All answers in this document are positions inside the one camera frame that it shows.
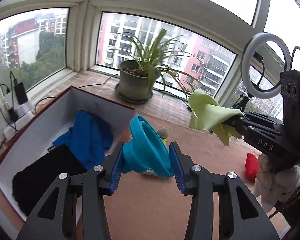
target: blue cloth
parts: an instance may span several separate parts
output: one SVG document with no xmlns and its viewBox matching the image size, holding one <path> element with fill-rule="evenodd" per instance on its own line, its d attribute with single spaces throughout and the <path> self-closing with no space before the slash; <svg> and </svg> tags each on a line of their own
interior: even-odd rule
<svg viewBox="0 0 300 240">
<path fill-rule="evenodd" d="M 157 132 L 140 114 L 130 121 L 130 131 L 133 139 L 123 146 L 125 159 L 123 173 L 134 170 L 143 173 L 149 169 L 159 177 L 173 176 L 169 152 Z"/>
<path fill-rule="evenodd" d="M 80 110 L 76 114 L 74 126 L 53 144 L 66 144 L 82 165 L 90 169 L 103 162 L 104 149 L 110 148 L 112 142 L 110 125 L 99 116 Z"/>
</svg>

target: red bag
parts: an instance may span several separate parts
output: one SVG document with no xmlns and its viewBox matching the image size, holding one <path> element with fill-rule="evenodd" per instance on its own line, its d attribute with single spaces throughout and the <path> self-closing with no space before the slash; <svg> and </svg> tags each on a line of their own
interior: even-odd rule
<svg viewBox="0 0 300 240">
<path fill-rule="evenodd" d="M 248 153 L 246 159 L 246 175 L 248 179 L 254 182 L 259 168 L 257 157 L 254 154 Z"/>
</svg>

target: gray ball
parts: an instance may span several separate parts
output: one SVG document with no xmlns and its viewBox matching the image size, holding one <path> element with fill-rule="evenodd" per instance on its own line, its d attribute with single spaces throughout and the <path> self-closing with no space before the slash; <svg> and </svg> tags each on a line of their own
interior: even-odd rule
<svg viewBox="0 0 300 240">
<path fill-rule="evenodd" d="M 157 130 L 158 135 L 160 136 L 161 139 L 166 139 L 168 137 L 168 130 L 164 127 L 159 128 Z"/>
</svg>

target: potted plant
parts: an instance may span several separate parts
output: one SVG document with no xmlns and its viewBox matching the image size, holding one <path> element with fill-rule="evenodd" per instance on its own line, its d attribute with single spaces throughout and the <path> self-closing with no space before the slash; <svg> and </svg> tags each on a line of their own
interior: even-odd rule
<svg viewBox="0 0 300 240">
<path fill-rule="evenodd" d="M 152 88 L 157 78 L 161 77 L 163 82 L 163 94 L 165 93 L 165 77 L 163 73 L 170 75 L 180 86 L 186 97 L 189 94 L 179 79 L 179 73 L 184 74 L 197 80 L 193 76 L 180 70 L 171 68 L 168 65 L 162 64 L 162 61 L 169 57 L 174 57 L 177 52 L 184 57 L 195 57 L 194 55 L 184 52 L 179 48 L 169 48 L 170 44 L 184 44 L 177 40 L 177 38 L 183 36 L 177 36 L 162 42 L 162 38 L 166 34 L 166 30 L 161 29 L 157 38 L 151 44 L 149 41 L 143 45 L 140 40 L 130 33 L 133 38 L 129 38 L 130 41 L 136 46 L 135 55 L 130 54 L 133 60 L 126 60 L 119 64 L 120 69 L 120 81 L 116 86 L 116 92 L 119 94 L 122 100 L 130 103 L 145 103 L 152 96 Z"/>
</svg>

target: metal screw cap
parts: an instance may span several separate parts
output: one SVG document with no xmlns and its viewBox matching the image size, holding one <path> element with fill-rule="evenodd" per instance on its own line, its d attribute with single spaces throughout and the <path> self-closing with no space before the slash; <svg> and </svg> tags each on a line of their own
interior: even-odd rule
<svg viewBox="0 0 300 240">
<path fill-rule="evenodd" d="M 236 177 L 237 177 L 237 174 L 235 173 L 235 172 L 229 172 L 228 173 L 228 176 L 229 176 L 229 178 L 231 178 L 231 179 L 235 179 Z"/>
<path fill-rule="evenodd" d="M 194 170 L 194 171 L 201 171 L 201 166 L 200 165 L 193 165 L 192 166 L 192 169 Z"/>
<path fill-rule="evenodd" d="M 59 179 L 65 179 L 66 177 L 68 177 L 68 174 L 65 172 L 59 174 Z"/>
<path fill-rule="evenodd" d="M 95 171 L 102 171 L 103 167 L 101 165 L 97 165 L 93 168 Z"/>
</svg>

